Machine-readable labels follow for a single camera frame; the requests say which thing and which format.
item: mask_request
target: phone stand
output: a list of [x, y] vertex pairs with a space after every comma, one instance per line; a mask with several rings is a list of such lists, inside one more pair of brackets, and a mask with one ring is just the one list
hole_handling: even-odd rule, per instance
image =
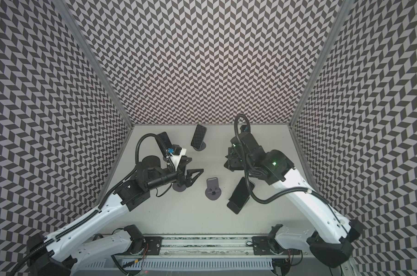
[[208, 178], [207, 188], [205, 190], [205, 196], [211, 201], [215, 201], [221, 196], [221, 189], [219, 188], [218, 178]]
[[205, 149], [205, 147], [206, 147], [205, 142], [202, 142], [201, 147], [200, 147], [199, 149], [197, 149], [197, 148], [195, 148], [195, 147], [193, 147], [193, 149], [194, 149], [195, 151], [197, 151], [197, 152], [200, 152], [200, 151], [204, 150], [204, 149]]

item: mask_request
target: cable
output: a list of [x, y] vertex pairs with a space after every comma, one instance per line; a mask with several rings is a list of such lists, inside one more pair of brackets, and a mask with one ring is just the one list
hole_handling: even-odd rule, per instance
[[[333, 275], [333, 272], [331, 271], [331, 268], [330, 267], [328, 267], [328, 269], [329, 269], [329, 273], [331, 273], [331, 276], [334, 276]], [[343, 276], [343, 274], [344, 274], [344, 270], [342, 269], [342, 265], [340, 266], [340, 276]]]
[[36, 249], [34, 249], [32, 252], [30, 252], [29, 255], [24, 256], [23, 259], [14, 266], [11, 272], [9, 272], [9, 276], [13, 276], [15, 273], [17, 273], [18, 270], [20, 270], [31, 257], [33, 257], [38, 251], [45, 248], [46, 246], [53, 243], [54, 241], [55, 241], [54, 239], [50, 239], [46, 241], [45, 243], [43, 243], [42, 245], [40, 245], [39, 247], [37, 247]]
[[165, 192], [163, 192], [161, 195], [159, 195], [158, 196], [158, 189], [156, 188], [156, 197], [161, 197], [161, 196], [163, 196], [163, 195], [165, 195], [169, 190], [170, 190], [170, 188], [172, 187], [172, 183], [170, 184], [170, 186], [167, 188], [167, 190], [165, 191]]
[[[160, 147], [162, 147], [162, 149], [164, 150], [164, 152], [167, 152], [167, 147], [164, 144], [164, 141], [156, 134], [153, 133], [147, 133], [145, 135], [143, 135], [138, 143], [136, 144], [136, 148], [135, 148], [135, 164], [139, 163], [139, 148], [141, 147], [141, 143], [144, 141], [144, 139], [146, 139], [147, 137], [154, 137], [156, 139], [156, 141], [158, 142], [158, 144], [160, 145]], [[167, 158], [167, 168], [169, 169], [169, 171], [171, 173], [174, 173], [176, 168], [175, 165], [173, 164], [172, 160], [170, 159], [170, 155], [164, 156], [165, 158]]]
[[149, 250], [149, 244], [147, 244], [147, 249], [146, 249], [146, 251], [144, 251], [143, 262], [141, 263], [141, 270], [143, 270], [144, 260], [145, 260], [146, 253], [147, 253], [148, 250]]
[[117, 229], [113, 230], [111, 235], [113, 235], [113, 233], [115, 233], [116, 230], [124, 230], [124, 228], [117, 228]]
[[112, 255], [111, 256], [112, 257], [112, 260], [113, 260], [113, 262], [115, 263], [115, 265], [117, 266], [117, 268], [122, 272], [122, 273], [124, 273], [126, 276], [135, 276], [135, 275], [137, 275], [138, 273], [139, 273], [139, 271], [137, 271], [135, 274], [133, 274], [133, 273], [130, 273], [130, 272], [128, 272], [128, 271], [126, 271], [121, 265], [120, 265], [120, 263], [117, 261], [117, 259], [115, 258], [115, 255]]
[[55, 236], [55, 239], [58, 240], [62, 236], [66, 235], [67, 233], [72, 232], [73, 230], [77, 229], [78, 227], [80, 227], [81, 225], [83, 225], [84, 223], [86, 223], [88, 220], [90, 220], [97, 213], [99, 213], [99, 211], [98, 210], [94, 210], [93, 212], [90, 213], [90, 215], [88, 215], [87, 217], [85, 217], [84, 219], [82, 219], [79, 223], [77, 223], [77, 224], [69, 227], [69, 229], [66, 229], [63, 232], [61, 232], [60, 234], [56, 235]]
[[92, 240], [95, 241], [98, 238], [102, 239], [102, 238], [104, 238], [104, 236], [101, 235], [100, 233], [98, 233], [98, 234], [95, 234], [95, 236], [94, 236], [94, 238]]
[[299, 263], [301, 263], [302, 260], [303, 260], [303, 251], [302, 250], [300, 251], [300, 261], [299, 262], [293, 264], [293, 259], [294, 259], [294, 255], [293, 255], [293, 258], [291, 259], [290, 266], [297, 266]]

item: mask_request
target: smartphone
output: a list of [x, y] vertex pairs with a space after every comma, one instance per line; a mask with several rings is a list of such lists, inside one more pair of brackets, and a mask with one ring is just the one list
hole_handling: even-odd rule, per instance
[[[172, 143], [170, 142], [170, 139], [169, 139], [169, 136], [167, 135], [167, 132], [164, 131], [164, 132], [158, 134], [158, 136], [161, 138], [161, 140], [166, 145], [166, 150], [169, 149], [169, 148], [172, 148]], [[156, 141], [156, 143], [158, 143], [158, 147], [161, 149], [162, 156], [166, 156], [167, 152], [164, 152], [164, 150], [162, 149], [162, 147], [161, 147], [161, 145], [159, 144], [158, 141]]]
[[204, 141], [206, 132], [207, 132], [207, 128], [198, 124], [196, 126], [195, 134], [193, 135], [193, 139], [190, 145], [194, 148], [200, 149], [202, 146], [202, 142]]
[[[251, 190], [254, 189], [254, 183], [250, 181]], [[235, 214], [239, 214], [239, 212], [244, 207], [245, 203], [247, 203], [248, 199], [250, 198], [250, 193], [247, 190], [247, 185], [245, 184], [245, 178], [243, 177], [239, 184], [233, 191], [233, 194], [228, 199], [229, 202], [227, 203], [227, 207], [233, 211]]]

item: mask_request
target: black and white patterned wall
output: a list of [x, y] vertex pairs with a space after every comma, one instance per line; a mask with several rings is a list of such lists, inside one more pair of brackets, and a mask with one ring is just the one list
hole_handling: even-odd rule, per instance
[[135, 124], [287, 123], [341, 0], [67, 0]]
[[417, 0], [355, 3], [295, 130], [360, 271], [417, 276]]
[[51, 3], [0, 0], [0, 275], [94, 205], [127, 131]]

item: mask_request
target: white tabletop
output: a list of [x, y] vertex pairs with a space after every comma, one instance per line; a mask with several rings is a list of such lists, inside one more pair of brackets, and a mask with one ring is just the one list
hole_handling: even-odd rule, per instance
[[[106, 234], [118, 227], [135, 224], [145, 234], [263, 234], [271, 226], [284, 224], [310, 225], [305, 216], [288, 198], [280, 197], [269, 204], [259, 204], [252, 198], [236, 215], [228, 207], [228, 199], [243, 177], [243, 171], [231, 172], [224, 168], [230, 139], [234, 137], [232, 125], [208, 125], [205, 136], [206, 149], [196, 152], [190, 142], [196, 126], [135, 126], [128, 145], [121, 157], [116, 172], [109, 185], [112, 187], [128, 174], [135, 166], [135, 147], [139, 138], [146, 133], [159, 134], [166, 131], [171, 142], [187, 149], [187, 156], [193, 161], [187, 169], [203, 168], [204, 173], [192, 187], [179, 193], [170, 189], [164, 196], [155, 197], [156, 191], [150, 192], [150, 199], [143, 202], [130, 213], [118, 218], [101, 230]], [[252, 133], [266, 152], [277, 149], [283, 152], [304, 176], [300, 160], [286, 125], [252, 125]], [[139, 160], [145, 156], [161, 152], [152, 137], [146, 138], [139, 151]], [[161, 167], [166, 164], [161, 160]], [[211, 201], [205, 196], [206, 179], [217, 177], [221, 196]], [[277, 192], [265, 181], [250, 179], [255, 183], [256, 196], [266, 199]], [[161, 194], [168, 185], [159, 188]]]

